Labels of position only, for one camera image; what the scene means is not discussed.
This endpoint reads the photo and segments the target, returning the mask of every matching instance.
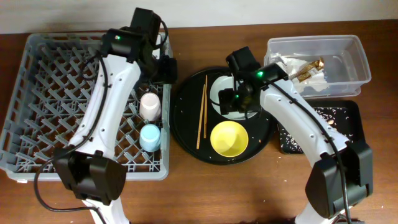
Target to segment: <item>wall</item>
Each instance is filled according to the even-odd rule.
[[[135,7],[169,27],[398,19],[398,0],[2,0],[0,33],[122,27]]]

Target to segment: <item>yellow cup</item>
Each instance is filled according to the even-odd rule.
[[[244,152],[249,144],[248,132],[234,121],[217,124],[210,134],[213,149],[225,157],[235,157]]]

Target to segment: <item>table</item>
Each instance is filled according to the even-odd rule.
[[[170,29],[179,80],[212,65],[226,65],[232,51],[249,46],[259,62],[273,37],[354,34],[372,73],[357,102],[367,143],[374,150],[374,193],[351,209],[367,223],[398,220],[398,21],[321,22]],[[0,35],[1,126],[28,34]],[[172,138],[170,173],[163,181],[127,182],[122,202],[133,223],[240,223],[290,218],[307,204],[304,187],[311,168],[304,156],[279,152],[273,140],[251,160],[235,166],[205,164]],[[89,212],[53,213],[40,206],[33,184],[18,184],[0,172],[2,223],[93,223]],[[82,206],[61,182],[41,182],[54,207]]]

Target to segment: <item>brown surface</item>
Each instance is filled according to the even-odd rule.
[[[179,82],[201,68],[226,65],[225,57],[248,45],[258,61],[272,37],[355,34],[363,44],[372,81],[354,98],[368,144],[374,149],[374,194],[351,209],[367,223],[398,220],[398,21],[277,24],[171,29]],[[0,35],[0,120],[4,120],[27,34]],[[128,182],[122,201],[133,223],[238,223],[294,217],[307,199],[310,166],[304,156],[285,156],[277,139],[255,158],[236,166],[194,159],[171,140],[170,174],[160,182]],[[0,172],[1,223],[93,223],[88,212],[53,213],[37,202],[32,183],[17,184]],[[81,206],[60,182],[41,182],[49,204]]]

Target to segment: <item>dish rack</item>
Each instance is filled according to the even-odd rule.
[[[0,169],[18,182],[33,180],[35,172],[64,147],[83,118],[95,81],[78,75],[82,63],[100,47],[103,33],[32,34],[28,37],[9,108],[0,135]],[[172,57],[169,39],[160,54]],[[99,61],[83,68],[96,75]],[[126,103],[115,142],[114,160],[127,167],[126,180],[162,180],[169,173],[171,85],[141,85]],[[147,92],[162,100],[160,150],[146,152],[139,131],[148,120],[139,116],[139,99]],[[39,180],[60,181],[52,164]]]

